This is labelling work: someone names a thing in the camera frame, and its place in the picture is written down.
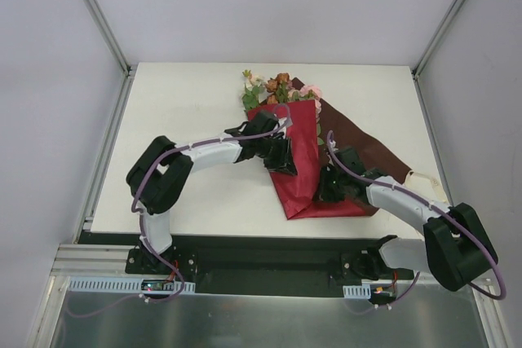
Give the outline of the white rose stem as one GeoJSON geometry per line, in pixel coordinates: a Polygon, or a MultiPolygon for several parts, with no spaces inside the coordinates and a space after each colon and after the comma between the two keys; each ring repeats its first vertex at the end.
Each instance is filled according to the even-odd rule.
{"type": "Polygon", "coordinates": [[[244,79],[244,87],[241,102],[245,112],[249,112],[261,104],[267,81],[264,77],[253,74],[249,69],[244,70],[242,76],[244,79]]]}

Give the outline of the dark red wrapping cloth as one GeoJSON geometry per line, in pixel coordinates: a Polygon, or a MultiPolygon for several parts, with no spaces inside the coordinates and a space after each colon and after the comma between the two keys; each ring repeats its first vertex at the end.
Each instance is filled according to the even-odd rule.
{"type": "MultiPolygon", "coordinates": [[[[305,86],[298,78],[292,80],[292,89],[305,86]]],[[[266,104],[267,91],[263,94],[261,104],[246,112],[248,119],[261,111],[272,111],[276,104],[266,104]]],[[[285,217],[288,220],[302,218],[354,218],[372,216],[377,210],[358,200],[345,200],[337,203],[326,203],[313,200],[319,183],[321,167],[328,165],[325,143],[318,145],[316,135],[315,104],[312,100],[285,103],[290,108],[294,124],[289,128],[289,137],[294,163],[298,174],[271,174],[272,183],[281,202],[285,217]]],[[[365,170],[373,168],[383,174],[392,176],[399,183],[405,181],[411,171],[399,157],[373,136],[365,133],[353,121],[321,98],[321,137],[325,142],[326,133],[332,130],[337,141],[343,147],[353,147],[359,154],[365,170]]]]}

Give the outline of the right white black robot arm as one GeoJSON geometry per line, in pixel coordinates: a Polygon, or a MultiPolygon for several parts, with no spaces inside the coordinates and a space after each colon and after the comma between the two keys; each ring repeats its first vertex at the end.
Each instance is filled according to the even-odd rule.
{"type": "Polygon", "coordinates": [[[498,256],[477,212],[468,204],[429,200],[378,169],[367,170],[354,148],[328,148],[316,197],[328,203],[359,201],[399,218],[422,235],[416,243],[389,236],[367,257],[369,273],[386,278],[396,268],[424,271],[458,291],[487,271],[498,256]]]}

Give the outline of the small pink rose stem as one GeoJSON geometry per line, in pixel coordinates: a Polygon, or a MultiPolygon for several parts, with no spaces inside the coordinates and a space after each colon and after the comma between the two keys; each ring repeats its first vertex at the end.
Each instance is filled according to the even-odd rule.
{"type": "Polygon", "coordinates": [[[304,101],[304,100],[312,100],[315,104],[315,113],[316,113],[316,135],[318,145],[321,146],[325,142],[321,137],[321,125],[320,125],[320,114],[321,114],[321,98],[322,91],[318,86],[315,85],[305,85],[300,89],[292,89],[288,92],[288,98],[290,102],[304,101]]]}

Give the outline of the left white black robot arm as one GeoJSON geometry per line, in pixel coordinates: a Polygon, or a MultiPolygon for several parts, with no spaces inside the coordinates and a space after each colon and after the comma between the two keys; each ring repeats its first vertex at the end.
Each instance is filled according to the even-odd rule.
{"type": "Polygon", "coordinates": [[[258,157],[272,173],[297,175],[287,135],[291,126],[289,106],[278,104],[211,139],[177,146],[164,135],[156,137],[126,175],[133,196],[131,211],[139,215],[139,244],[146,267],[162,274],[175,265],[169,251],[173,245],[170,209],[190,174],[258,157]]]}

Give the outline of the orange brown rose stem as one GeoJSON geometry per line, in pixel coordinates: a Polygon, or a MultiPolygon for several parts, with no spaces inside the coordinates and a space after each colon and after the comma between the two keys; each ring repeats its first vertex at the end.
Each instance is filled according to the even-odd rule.
{"type": "Polygon", "coordinates": [[[268,93],[266,104],[284,104],[290,101],[292,80],[288,73],[278,73],[275,78],[270,78],[265,89],[268,93]]]}

